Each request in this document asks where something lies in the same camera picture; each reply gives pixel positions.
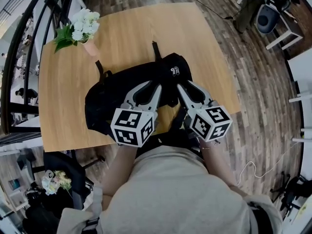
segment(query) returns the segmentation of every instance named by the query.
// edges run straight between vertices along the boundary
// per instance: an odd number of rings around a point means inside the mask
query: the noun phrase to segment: white desk
[[[312,93],[312,49],[288,61],[293,79],[298,82],[300,93]],[[312,129],[312,99],[301,101],[304,128]],[[305,131],[305,139],[312,139],[312,131]],[[303,147],[303,160],[301,175],[312,179],[312,142],[305,142]]]

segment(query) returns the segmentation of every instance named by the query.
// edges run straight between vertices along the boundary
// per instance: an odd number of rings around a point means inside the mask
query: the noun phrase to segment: backpack zipper
[[[179,68],[177,66],[172,68],[171,71],[172,71],[172,76],[178,76],[180,74]]]

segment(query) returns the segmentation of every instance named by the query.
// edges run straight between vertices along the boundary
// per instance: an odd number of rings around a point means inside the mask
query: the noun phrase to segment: backpack strap
[[[161,59],[161,55],[160,55],[160,52],[158,49],[157,42],[153,41],[152,45],[153,45],[153,49],[154,49],[154,53],[155,53],[155,61],[158,61]]]
[[[99,72],[99,82],[100,83],[103,83],[107,76],[111,76],[113,74],[112,71],[110,71],[110,70],[104,72],[103,66],[99,60],[96,61],[96,66],[97,66],[97,69]]]
[[[266,211],[252,202],[249,205],[252,207],[253,214],[257,220],[258,233],[273,234],[271,221]]]
[[[98,234],[96,227],[99,221],[99,215],[102,212],[102,198],[103,190],[102,188],[95,186],[93,188],[93,203],[91,205],[94,217],[86,222],[86,227],[82,230],[81,234]]]

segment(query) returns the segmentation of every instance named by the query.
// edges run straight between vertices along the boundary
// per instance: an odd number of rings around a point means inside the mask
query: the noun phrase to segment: black backpack
[[[104,72],[99,61],[96,62],[100,79],[88,92],[85,98],[85,116],[88,129],[98,131],[113,138],[110,121],[115,109],[124,102],[127,93],[137,85],[151,80],[150,86],[136,96],[136,103],[148,102],[153,90],[162,85],[159,106],[178,104],[177,83],[192,80],[190,67],[186,60],[172,53],[161,58],[156,42],[153,42],[156,60],[125,69],[112,74]]]

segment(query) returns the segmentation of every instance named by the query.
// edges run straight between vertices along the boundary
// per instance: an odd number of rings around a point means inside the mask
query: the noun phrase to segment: white cable
[[[270,171],[272,171],[272,170],[275,168],[275,166],[277,166],[277,164],[282,160],[282,158],[284,157],[284,155],[285,155],[294,145],[292,145],[292,146],[282,155],[282,157],[278,160],[278,162],[277,162],[275,165],[273,165],[273,167],[272,167],[271,169],[269,169],[267,172],[265,172],[264,175],[262,175],[262,176],[257,176],[257,175],[255,174],[255,172],[256,172],[256,170],[257,170],[257,167],[255,166],[254,162],[248,161],[247,164],[245,165],[245,167],[243,168],[243,170],[242,170],[242,171],[240,172],[240,174],[239,174],[239,182],[238,182],[238,184],[237,184],[236,186],[238,186],[238,185],[240,184],[240,178],[241,178],[241,176],[242,176],[242,173],[243,173],[243,171],[245,170],[245,168],[248,166],[249,163],[251,163],[251,164],[254,166],[254,176],[255,176],[256,178],[262,178],[262,177],[264,177],[266,174],[268,174]]]

